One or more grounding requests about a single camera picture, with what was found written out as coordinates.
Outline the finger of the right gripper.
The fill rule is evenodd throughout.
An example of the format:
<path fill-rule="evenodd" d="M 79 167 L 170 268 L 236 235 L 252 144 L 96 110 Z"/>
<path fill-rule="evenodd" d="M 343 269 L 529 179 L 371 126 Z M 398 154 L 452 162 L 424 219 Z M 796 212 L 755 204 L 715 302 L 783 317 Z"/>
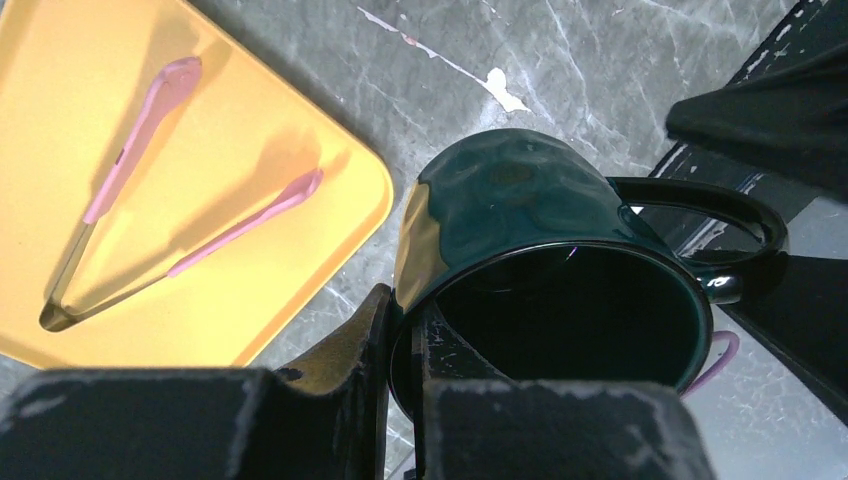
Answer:
<path fill-rule="evenodd" d="M 847 196 L 847 46 L 675 103 L 670 138 Z"/>

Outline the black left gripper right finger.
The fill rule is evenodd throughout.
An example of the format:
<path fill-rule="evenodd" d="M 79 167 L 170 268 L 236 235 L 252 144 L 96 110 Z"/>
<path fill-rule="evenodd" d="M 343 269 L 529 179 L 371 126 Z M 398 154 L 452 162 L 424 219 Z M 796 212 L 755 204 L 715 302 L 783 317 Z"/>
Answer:
<path fill-rule="evenodd" d="M 510 380 L 436 305 L 414 332 L 417 479 L 711 479 L 678 394 L 647 382 Z"/>

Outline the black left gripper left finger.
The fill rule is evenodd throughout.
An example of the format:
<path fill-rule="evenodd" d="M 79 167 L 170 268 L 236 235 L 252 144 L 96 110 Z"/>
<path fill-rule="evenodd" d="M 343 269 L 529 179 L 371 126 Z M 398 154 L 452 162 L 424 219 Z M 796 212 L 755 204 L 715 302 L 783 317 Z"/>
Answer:
<path fill-rule="evenodd" d="M 58 369 L 1 405 L 5 479 L 380 479 L 391 293 L 277 369 Z"/>

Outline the dark green mug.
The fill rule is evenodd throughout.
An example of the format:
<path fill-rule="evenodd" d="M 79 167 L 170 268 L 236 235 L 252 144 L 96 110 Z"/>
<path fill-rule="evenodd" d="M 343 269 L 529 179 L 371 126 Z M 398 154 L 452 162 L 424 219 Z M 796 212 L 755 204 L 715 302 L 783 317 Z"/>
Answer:
<path fill-rule="evenodd" d="M 673 252 L 637 213 L 685 209 L 733 225 L 739 256 Z M 418 175 L 394 265 L 389 385 L 412 414 L 414 329 L 427 313 L 509 380 L 647 381 L 686 390 L 715 304 L 772 290 L 788 257 L 769 206 L 705 183 L 607 177 L 564 142 L 517 128 L 455 142 Z"/>

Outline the yellow serving tray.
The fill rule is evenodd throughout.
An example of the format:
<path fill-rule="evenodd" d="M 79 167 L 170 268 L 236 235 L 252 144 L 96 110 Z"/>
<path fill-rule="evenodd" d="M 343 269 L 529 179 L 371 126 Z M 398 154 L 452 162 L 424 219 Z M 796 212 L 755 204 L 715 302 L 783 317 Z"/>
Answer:
<path fill-rule="evenodd" d="M 64 296 L 81 218 L 168 63 L 201 81 L 156 130 Z M 242 366 L 386 219 L 379 157 L 184 1 L 1 14 L 1 352 L 37 368 Z"/>

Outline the pink handled tongs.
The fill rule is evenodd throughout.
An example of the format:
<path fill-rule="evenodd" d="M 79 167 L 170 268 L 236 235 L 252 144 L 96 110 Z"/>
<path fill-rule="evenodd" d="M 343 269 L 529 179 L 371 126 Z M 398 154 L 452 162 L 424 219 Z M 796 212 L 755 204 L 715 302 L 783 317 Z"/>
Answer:
<path fill-rule="evenodd" d="M 82 230 L 74 240 L 71 253 L 62 266 L 41 310 L 39 324 L 42 329 L 51 333 L 62 332 L 163 279 L 177 277 L 238 237 L 304 203 L 319 189 L 325 173 L 323 169 L 315 168 L 292 180 L 269 205 L 184 256 L 165 273 L 86 312 L 72 313 L 64 307 L 62 298 L 67 283 L 75 275 L 97 223 L 114 206 L 119 194 L 143 158 L 159 125 L 170 112 L 187 101 L 199 85 L 202 76 L 202 60 L 198 57 L 184 57 L 166 64 L 152 80 L 122 149 L 82 216 Z"/>

